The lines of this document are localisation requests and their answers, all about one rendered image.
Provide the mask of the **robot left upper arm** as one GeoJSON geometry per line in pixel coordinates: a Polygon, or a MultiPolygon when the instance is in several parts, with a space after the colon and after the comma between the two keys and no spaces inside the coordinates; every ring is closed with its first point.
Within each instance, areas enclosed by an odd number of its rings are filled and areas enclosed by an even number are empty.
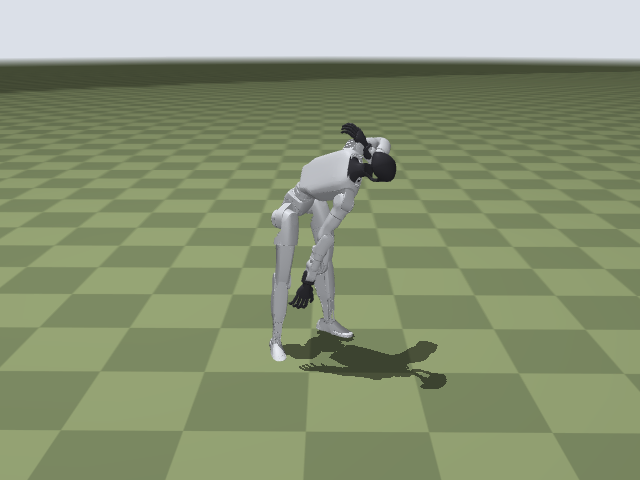
{"type": "MultiPolygon", "coordinates": [[[[381,138],[383,138],[383,137],[376,137],[376,138],[369,137],[369,138],[366,138],[366,141],[367,141],[367,143],[371,143],[372,147],[376,148],[377,146],[380,145],[380,139],[381,138]]],[[[350,139],[350,140],[347,141],[347,143],[343,147],[343,149],[355,150],[359,154],[361,154],[361,156],[362,156],[363,155],[364,146],[360,142],[355,142],[354,139],[350,139]]]]}

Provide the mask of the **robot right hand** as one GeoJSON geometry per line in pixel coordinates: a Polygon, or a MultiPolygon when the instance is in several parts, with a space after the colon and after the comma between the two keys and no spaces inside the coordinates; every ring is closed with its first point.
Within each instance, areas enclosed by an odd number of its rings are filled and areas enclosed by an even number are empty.
{"type": "Polygon", "coordinates": [[[293,307],[296,307],[297,309],[306,308],[307,305],[308,305],[309,299],[310,299],[310,303],[312,303],[313,300],[314,300],[313,288],[312,288],[311,285],[314,285],[315,280],[313,282],[306,281],[306,277],[307,277],[307,270],[304,271],[303,276],[302,276],[302,280],[301,281],[303,282],[303,284],[297,290],[296,296],[294,297],[293,301],[289,302],[290,305],[292,305],[293,307]],[[301,301],[301,299],[302,299],[302,301],[301,301]],[[300,303],[300,301],[301,301],[301,303],[300,303]],[[294,304],[295,302],[296,302],[296,304],[294,304]],[[299,305],[299,303],[300,303],[300,305],[299,305]]]}

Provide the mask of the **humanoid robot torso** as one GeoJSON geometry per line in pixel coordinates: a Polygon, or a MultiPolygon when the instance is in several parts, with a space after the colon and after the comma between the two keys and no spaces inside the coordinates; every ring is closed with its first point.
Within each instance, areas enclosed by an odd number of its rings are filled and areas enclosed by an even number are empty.
{"type": "Polygon", "coordinates": [[[330,201],[345,189],[353,191],[356,196],[362,178],[359,177],[354,183],[347,177],[350,157],[356,157],[359,163],[363,163],[363,156],[357,151],[343,149],[317,157],[303,166],[300,181],[287,192],[282,205],[292,203],[293,212],[302,216],[311,208],[315,199],[330,201]]]}

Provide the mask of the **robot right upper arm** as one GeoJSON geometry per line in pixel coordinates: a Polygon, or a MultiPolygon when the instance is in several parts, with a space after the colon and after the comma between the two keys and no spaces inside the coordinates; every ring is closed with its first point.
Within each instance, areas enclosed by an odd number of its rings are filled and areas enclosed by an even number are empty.
{"type": "Polygon", "coordinates": [[[318,241],[324,235],[328,234],[332,236],[331,232],[340,225],[344,217],[353,209],[354,196],[355,193],[349,189],[345,189],[335,195],[333,208],[317,234],[318,241]]]}

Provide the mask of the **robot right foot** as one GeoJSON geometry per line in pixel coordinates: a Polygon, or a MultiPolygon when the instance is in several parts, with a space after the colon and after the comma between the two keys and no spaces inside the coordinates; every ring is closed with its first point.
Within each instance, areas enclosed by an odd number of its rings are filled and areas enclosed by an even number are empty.
{"type": "Polygon", "coordinates": [[[280,343],[277,343],[278,339],[275,339],[275,344],[272,343],[272,338],[270,340],[269,346],[270,346],[270,353],[272,358],[275,361],[284,361],[286,359],[286,353],[284,351],[284,348],[282,346],[282,343],[280,345],[280,343]]]}

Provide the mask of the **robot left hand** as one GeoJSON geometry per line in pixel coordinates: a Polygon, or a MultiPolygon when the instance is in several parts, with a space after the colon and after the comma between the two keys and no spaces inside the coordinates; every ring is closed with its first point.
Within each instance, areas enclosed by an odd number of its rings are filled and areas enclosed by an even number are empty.
{"type": "Polygon", "coordinates": [[[343,131],[341,131],[341,133],[349,134],[354,139],[355,142],[360,142],[364,146],[363,156],[368,160],[371,159],[372,155],[370,154],[368,149],[372,147],[372,145],[371,143],[367,143],[366,137],[362,132],[362,130],[356,125],[354,125],[353,123],[347,123],[342,127],[343,128],[341,128],[341,130],[343,131]]]}

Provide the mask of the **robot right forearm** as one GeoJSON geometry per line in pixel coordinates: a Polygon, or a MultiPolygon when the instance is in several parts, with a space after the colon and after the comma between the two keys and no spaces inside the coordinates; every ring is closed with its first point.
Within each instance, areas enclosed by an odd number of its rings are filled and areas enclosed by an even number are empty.
{"type": "Polygon", "coordinates": [[[309,258],[310,260],[308,260],[306,263],[306,281],[313,282],[316,279],[316,275],[321,268],[320,265],[323,261],[323,258],[327,254],[327,251],[332,246],[333,242],[333,237],[327,234],[322,236],[318,243],[312,247],[312,253],[309,258]]]}

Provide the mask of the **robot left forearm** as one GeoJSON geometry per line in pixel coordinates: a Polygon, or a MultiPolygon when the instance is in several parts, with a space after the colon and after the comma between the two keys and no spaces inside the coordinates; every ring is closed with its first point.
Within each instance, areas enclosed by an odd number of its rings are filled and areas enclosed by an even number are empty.
{"type": "MultiPolygon", "coordinates": [[[[390,147],[391,147],[390,142],[389,142],[386,138],[381,138],[381,139],[380,139],[380,145],[379,145],[379,146],[377,146],[376,148],[374,148],[374,147],[370,147],[370,148],[368,149],[368,151],[370,152],[370,154],[371,154],[372,156],[373,156],[373,154],[374,154],[375,152],[383,152],[383,153],[389,154],[389,152],[390,152],[390,147]]],[[[363,156],[363,155],[362,155],[362,156],[363,156]]],[[[363,158],[368,162],[368,164],[371,164],[372,157],[371,157],[371,159],[369,159],[369,160],[368,160],[368,159],[366,159],[364,156],[363,156],[363,158]]]]}

